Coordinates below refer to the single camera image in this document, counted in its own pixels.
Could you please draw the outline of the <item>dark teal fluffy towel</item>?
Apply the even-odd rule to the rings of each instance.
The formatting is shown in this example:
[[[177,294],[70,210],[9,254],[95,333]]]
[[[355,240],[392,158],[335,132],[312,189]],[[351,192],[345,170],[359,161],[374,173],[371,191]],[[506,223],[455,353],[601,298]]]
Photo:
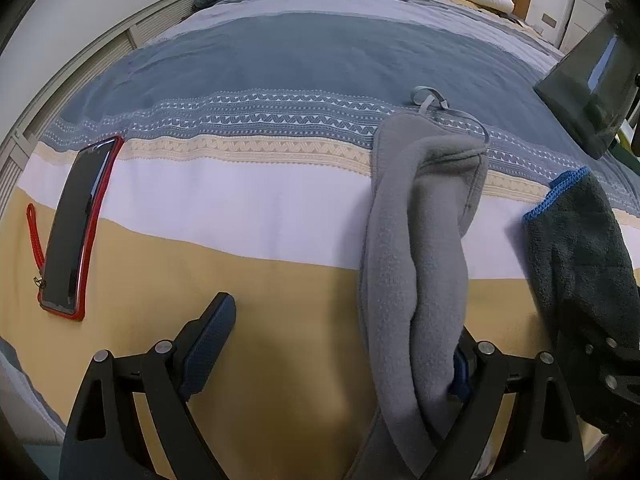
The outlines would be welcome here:
[[[610,202],[587,167],[567,170],[522,219],[524,257],[550,339],[639,348],[639,287]]]

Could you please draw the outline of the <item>white wardrobe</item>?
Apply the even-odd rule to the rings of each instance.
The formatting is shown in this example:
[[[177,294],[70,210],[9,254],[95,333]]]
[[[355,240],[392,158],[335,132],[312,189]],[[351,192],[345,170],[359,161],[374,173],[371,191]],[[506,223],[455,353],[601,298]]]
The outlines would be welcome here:
[[[560,50],[568,53],[602,20],[608,0],[574,0]]]

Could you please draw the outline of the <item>grey fleece cloth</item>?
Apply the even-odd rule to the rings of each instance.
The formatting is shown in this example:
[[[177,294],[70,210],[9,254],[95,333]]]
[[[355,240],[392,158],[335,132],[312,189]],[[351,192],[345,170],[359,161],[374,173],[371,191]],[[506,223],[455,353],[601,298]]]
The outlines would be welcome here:
[[[351,479],[419,478],[461,406],[452,385],[469,288],[462,238],[489,136],[437,125],[432,111],[449,106],[433,88],[411,99],[418,110],[390,115],[374,135],[358,311],[376,409]]]

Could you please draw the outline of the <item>red case smartphone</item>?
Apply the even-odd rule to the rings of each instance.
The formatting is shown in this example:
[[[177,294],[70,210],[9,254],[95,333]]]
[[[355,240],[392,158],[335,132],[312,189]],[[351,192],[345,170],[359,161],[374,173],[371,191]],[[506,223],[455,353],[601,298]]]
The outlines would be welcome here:
[[[40,243],[34,205],[26,208],[32,254],[38,268],[37,299],[52,314],[80,321],[85,317],[86,286],[96,224],[121,136],[110,136],[78,152],[70,167],[47,244]]]

